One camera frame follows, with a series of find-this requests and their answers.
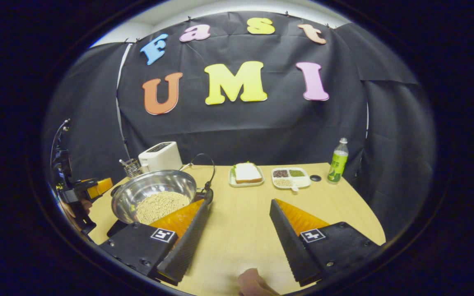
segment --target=white plate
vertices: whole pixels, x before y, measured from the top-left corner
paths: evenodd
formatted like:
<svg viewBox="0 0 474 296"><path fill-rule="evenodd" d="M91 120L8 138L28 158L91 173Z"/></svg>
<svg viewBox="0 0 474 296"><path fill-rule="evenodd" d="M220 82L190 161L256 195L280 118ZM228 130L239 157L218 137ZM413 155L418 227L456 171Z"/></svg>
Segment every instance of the white plate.
<svg viewBox="0 0 474 296"><path fill-rule="evenodd" d="M237 184L237 182L235 182L235 174L232 172L232 170L230 169L230 174L228 176L228 183L230 185L232 185L233 187L250 187L250 186L258 186L258 185L261 185L262 183L265 182L265 175L263 175L263 171L261 170L260 167L257 167L257 169L259 170L259 173L261 174L261 181L260 182L256 182L256 183L241 183L241 184Z"/></svg>
<svg viewBox="0 0 474 296"><path fill-rule="evenodd" d="M288 174L288 177L274 177L273 176L273 173L275 171L280 171L280 170L286 170L286 172ZM290 170L301 171L304 176L292 177L292 176L290 176ZM277 188L280 188L280 189L291 189L292 185L290 185L290 186L278 186L278 185L275 184L275 182L274 182L275 180L282 180L282 179L289 180L291 182L291 184L295 185L297 188L308 187L308 186L310 186L310 183L311 183L307 172L305 172L305 170L303 170L301 167L277 167L276 169L273 169L272 170L272 183L273 183L273 185Z"/></svg>

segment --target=green bottle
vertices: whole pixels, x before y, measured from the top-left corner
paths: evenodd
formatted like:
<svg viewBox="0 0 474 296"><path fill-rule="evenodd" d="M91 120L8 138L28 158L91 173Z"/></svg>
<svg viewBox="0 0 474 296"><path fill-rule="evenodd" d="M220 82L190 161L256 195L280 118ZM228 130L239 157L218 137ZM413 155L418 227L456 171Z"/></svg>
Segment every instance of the green bottle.
<svg viewBox="0 0 474 296"><path fill-rule="evenodd" d="M348 157L349 150L346 148L346 138L343 137L339 140L339 145L334 149L334 155L330 163L330 171L327 176L327 181L330 184L337 184L339 182Z"/></svg>

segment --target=table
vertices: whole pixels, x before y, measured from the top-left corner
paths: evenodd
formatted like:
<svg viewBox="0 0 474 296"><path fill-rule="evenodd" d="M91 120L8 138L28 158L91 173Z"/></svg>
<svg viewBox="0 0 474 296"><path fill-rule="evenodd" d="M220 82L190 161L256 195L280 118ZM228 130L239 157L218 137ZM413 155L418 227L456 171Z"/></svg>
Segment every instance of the table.
<svg viewBox="0 0 474 296"><path fill-rule="evenodd" d="M326 181L328 163L296 165L262 165L265 183L256 187L231 187L231 166L217 166L213 178L213 202L194 258L178 287L186 293L201 296L237 295L237 276L248 268L257 268L266 282L280 294L299 291L288 261L270 219L274 198L319 217L327 223L347 222L381 245L385 234L380 222L363 198L341 178L336 185ZM299 191L281 190L272 183L271 171L276 167L301 167L308 175L318 175L310 187ZM194 165L184 172L192 175L197 187L211 177L212 166ZM117 185L124 184L125 178ZM107 231L117 218L111 210L111 190L93 203L90 218L97 224L89 233L95 243L107 240Z"/></svg>

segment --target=human hand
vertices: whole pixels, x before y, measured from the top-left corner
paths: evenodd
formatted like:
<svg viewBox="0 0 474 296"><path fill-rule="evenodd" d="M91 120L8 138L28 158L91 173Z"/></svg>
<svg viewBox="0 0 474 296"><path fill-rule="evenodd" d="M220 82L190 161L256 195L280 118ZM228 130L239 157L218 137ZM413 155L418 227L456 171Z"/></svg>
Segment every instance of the human hand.
<svg viewBox="0 0 474 296"><path fill-rule="evenodd" d="M279 295L259 275L257 268L249 268L237 277L239 296L273 296Z"/></svg>

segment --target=bread slice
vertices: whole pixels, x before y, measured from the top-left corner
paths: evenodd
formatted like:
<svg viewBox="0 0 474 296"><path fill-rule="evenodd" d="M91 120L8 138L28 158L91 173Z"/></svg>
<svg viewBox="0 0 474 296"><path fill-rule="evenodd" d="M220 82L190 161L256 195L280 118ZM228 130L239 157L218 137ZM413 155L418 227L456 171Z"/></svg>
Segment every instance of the bread slice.
<svg viewBox="0 0 474 296"><path fill-rule="evenodd" d="M263 177L254 163L237 163L235 165L235 183L258 183L262 180Z"/></svg>

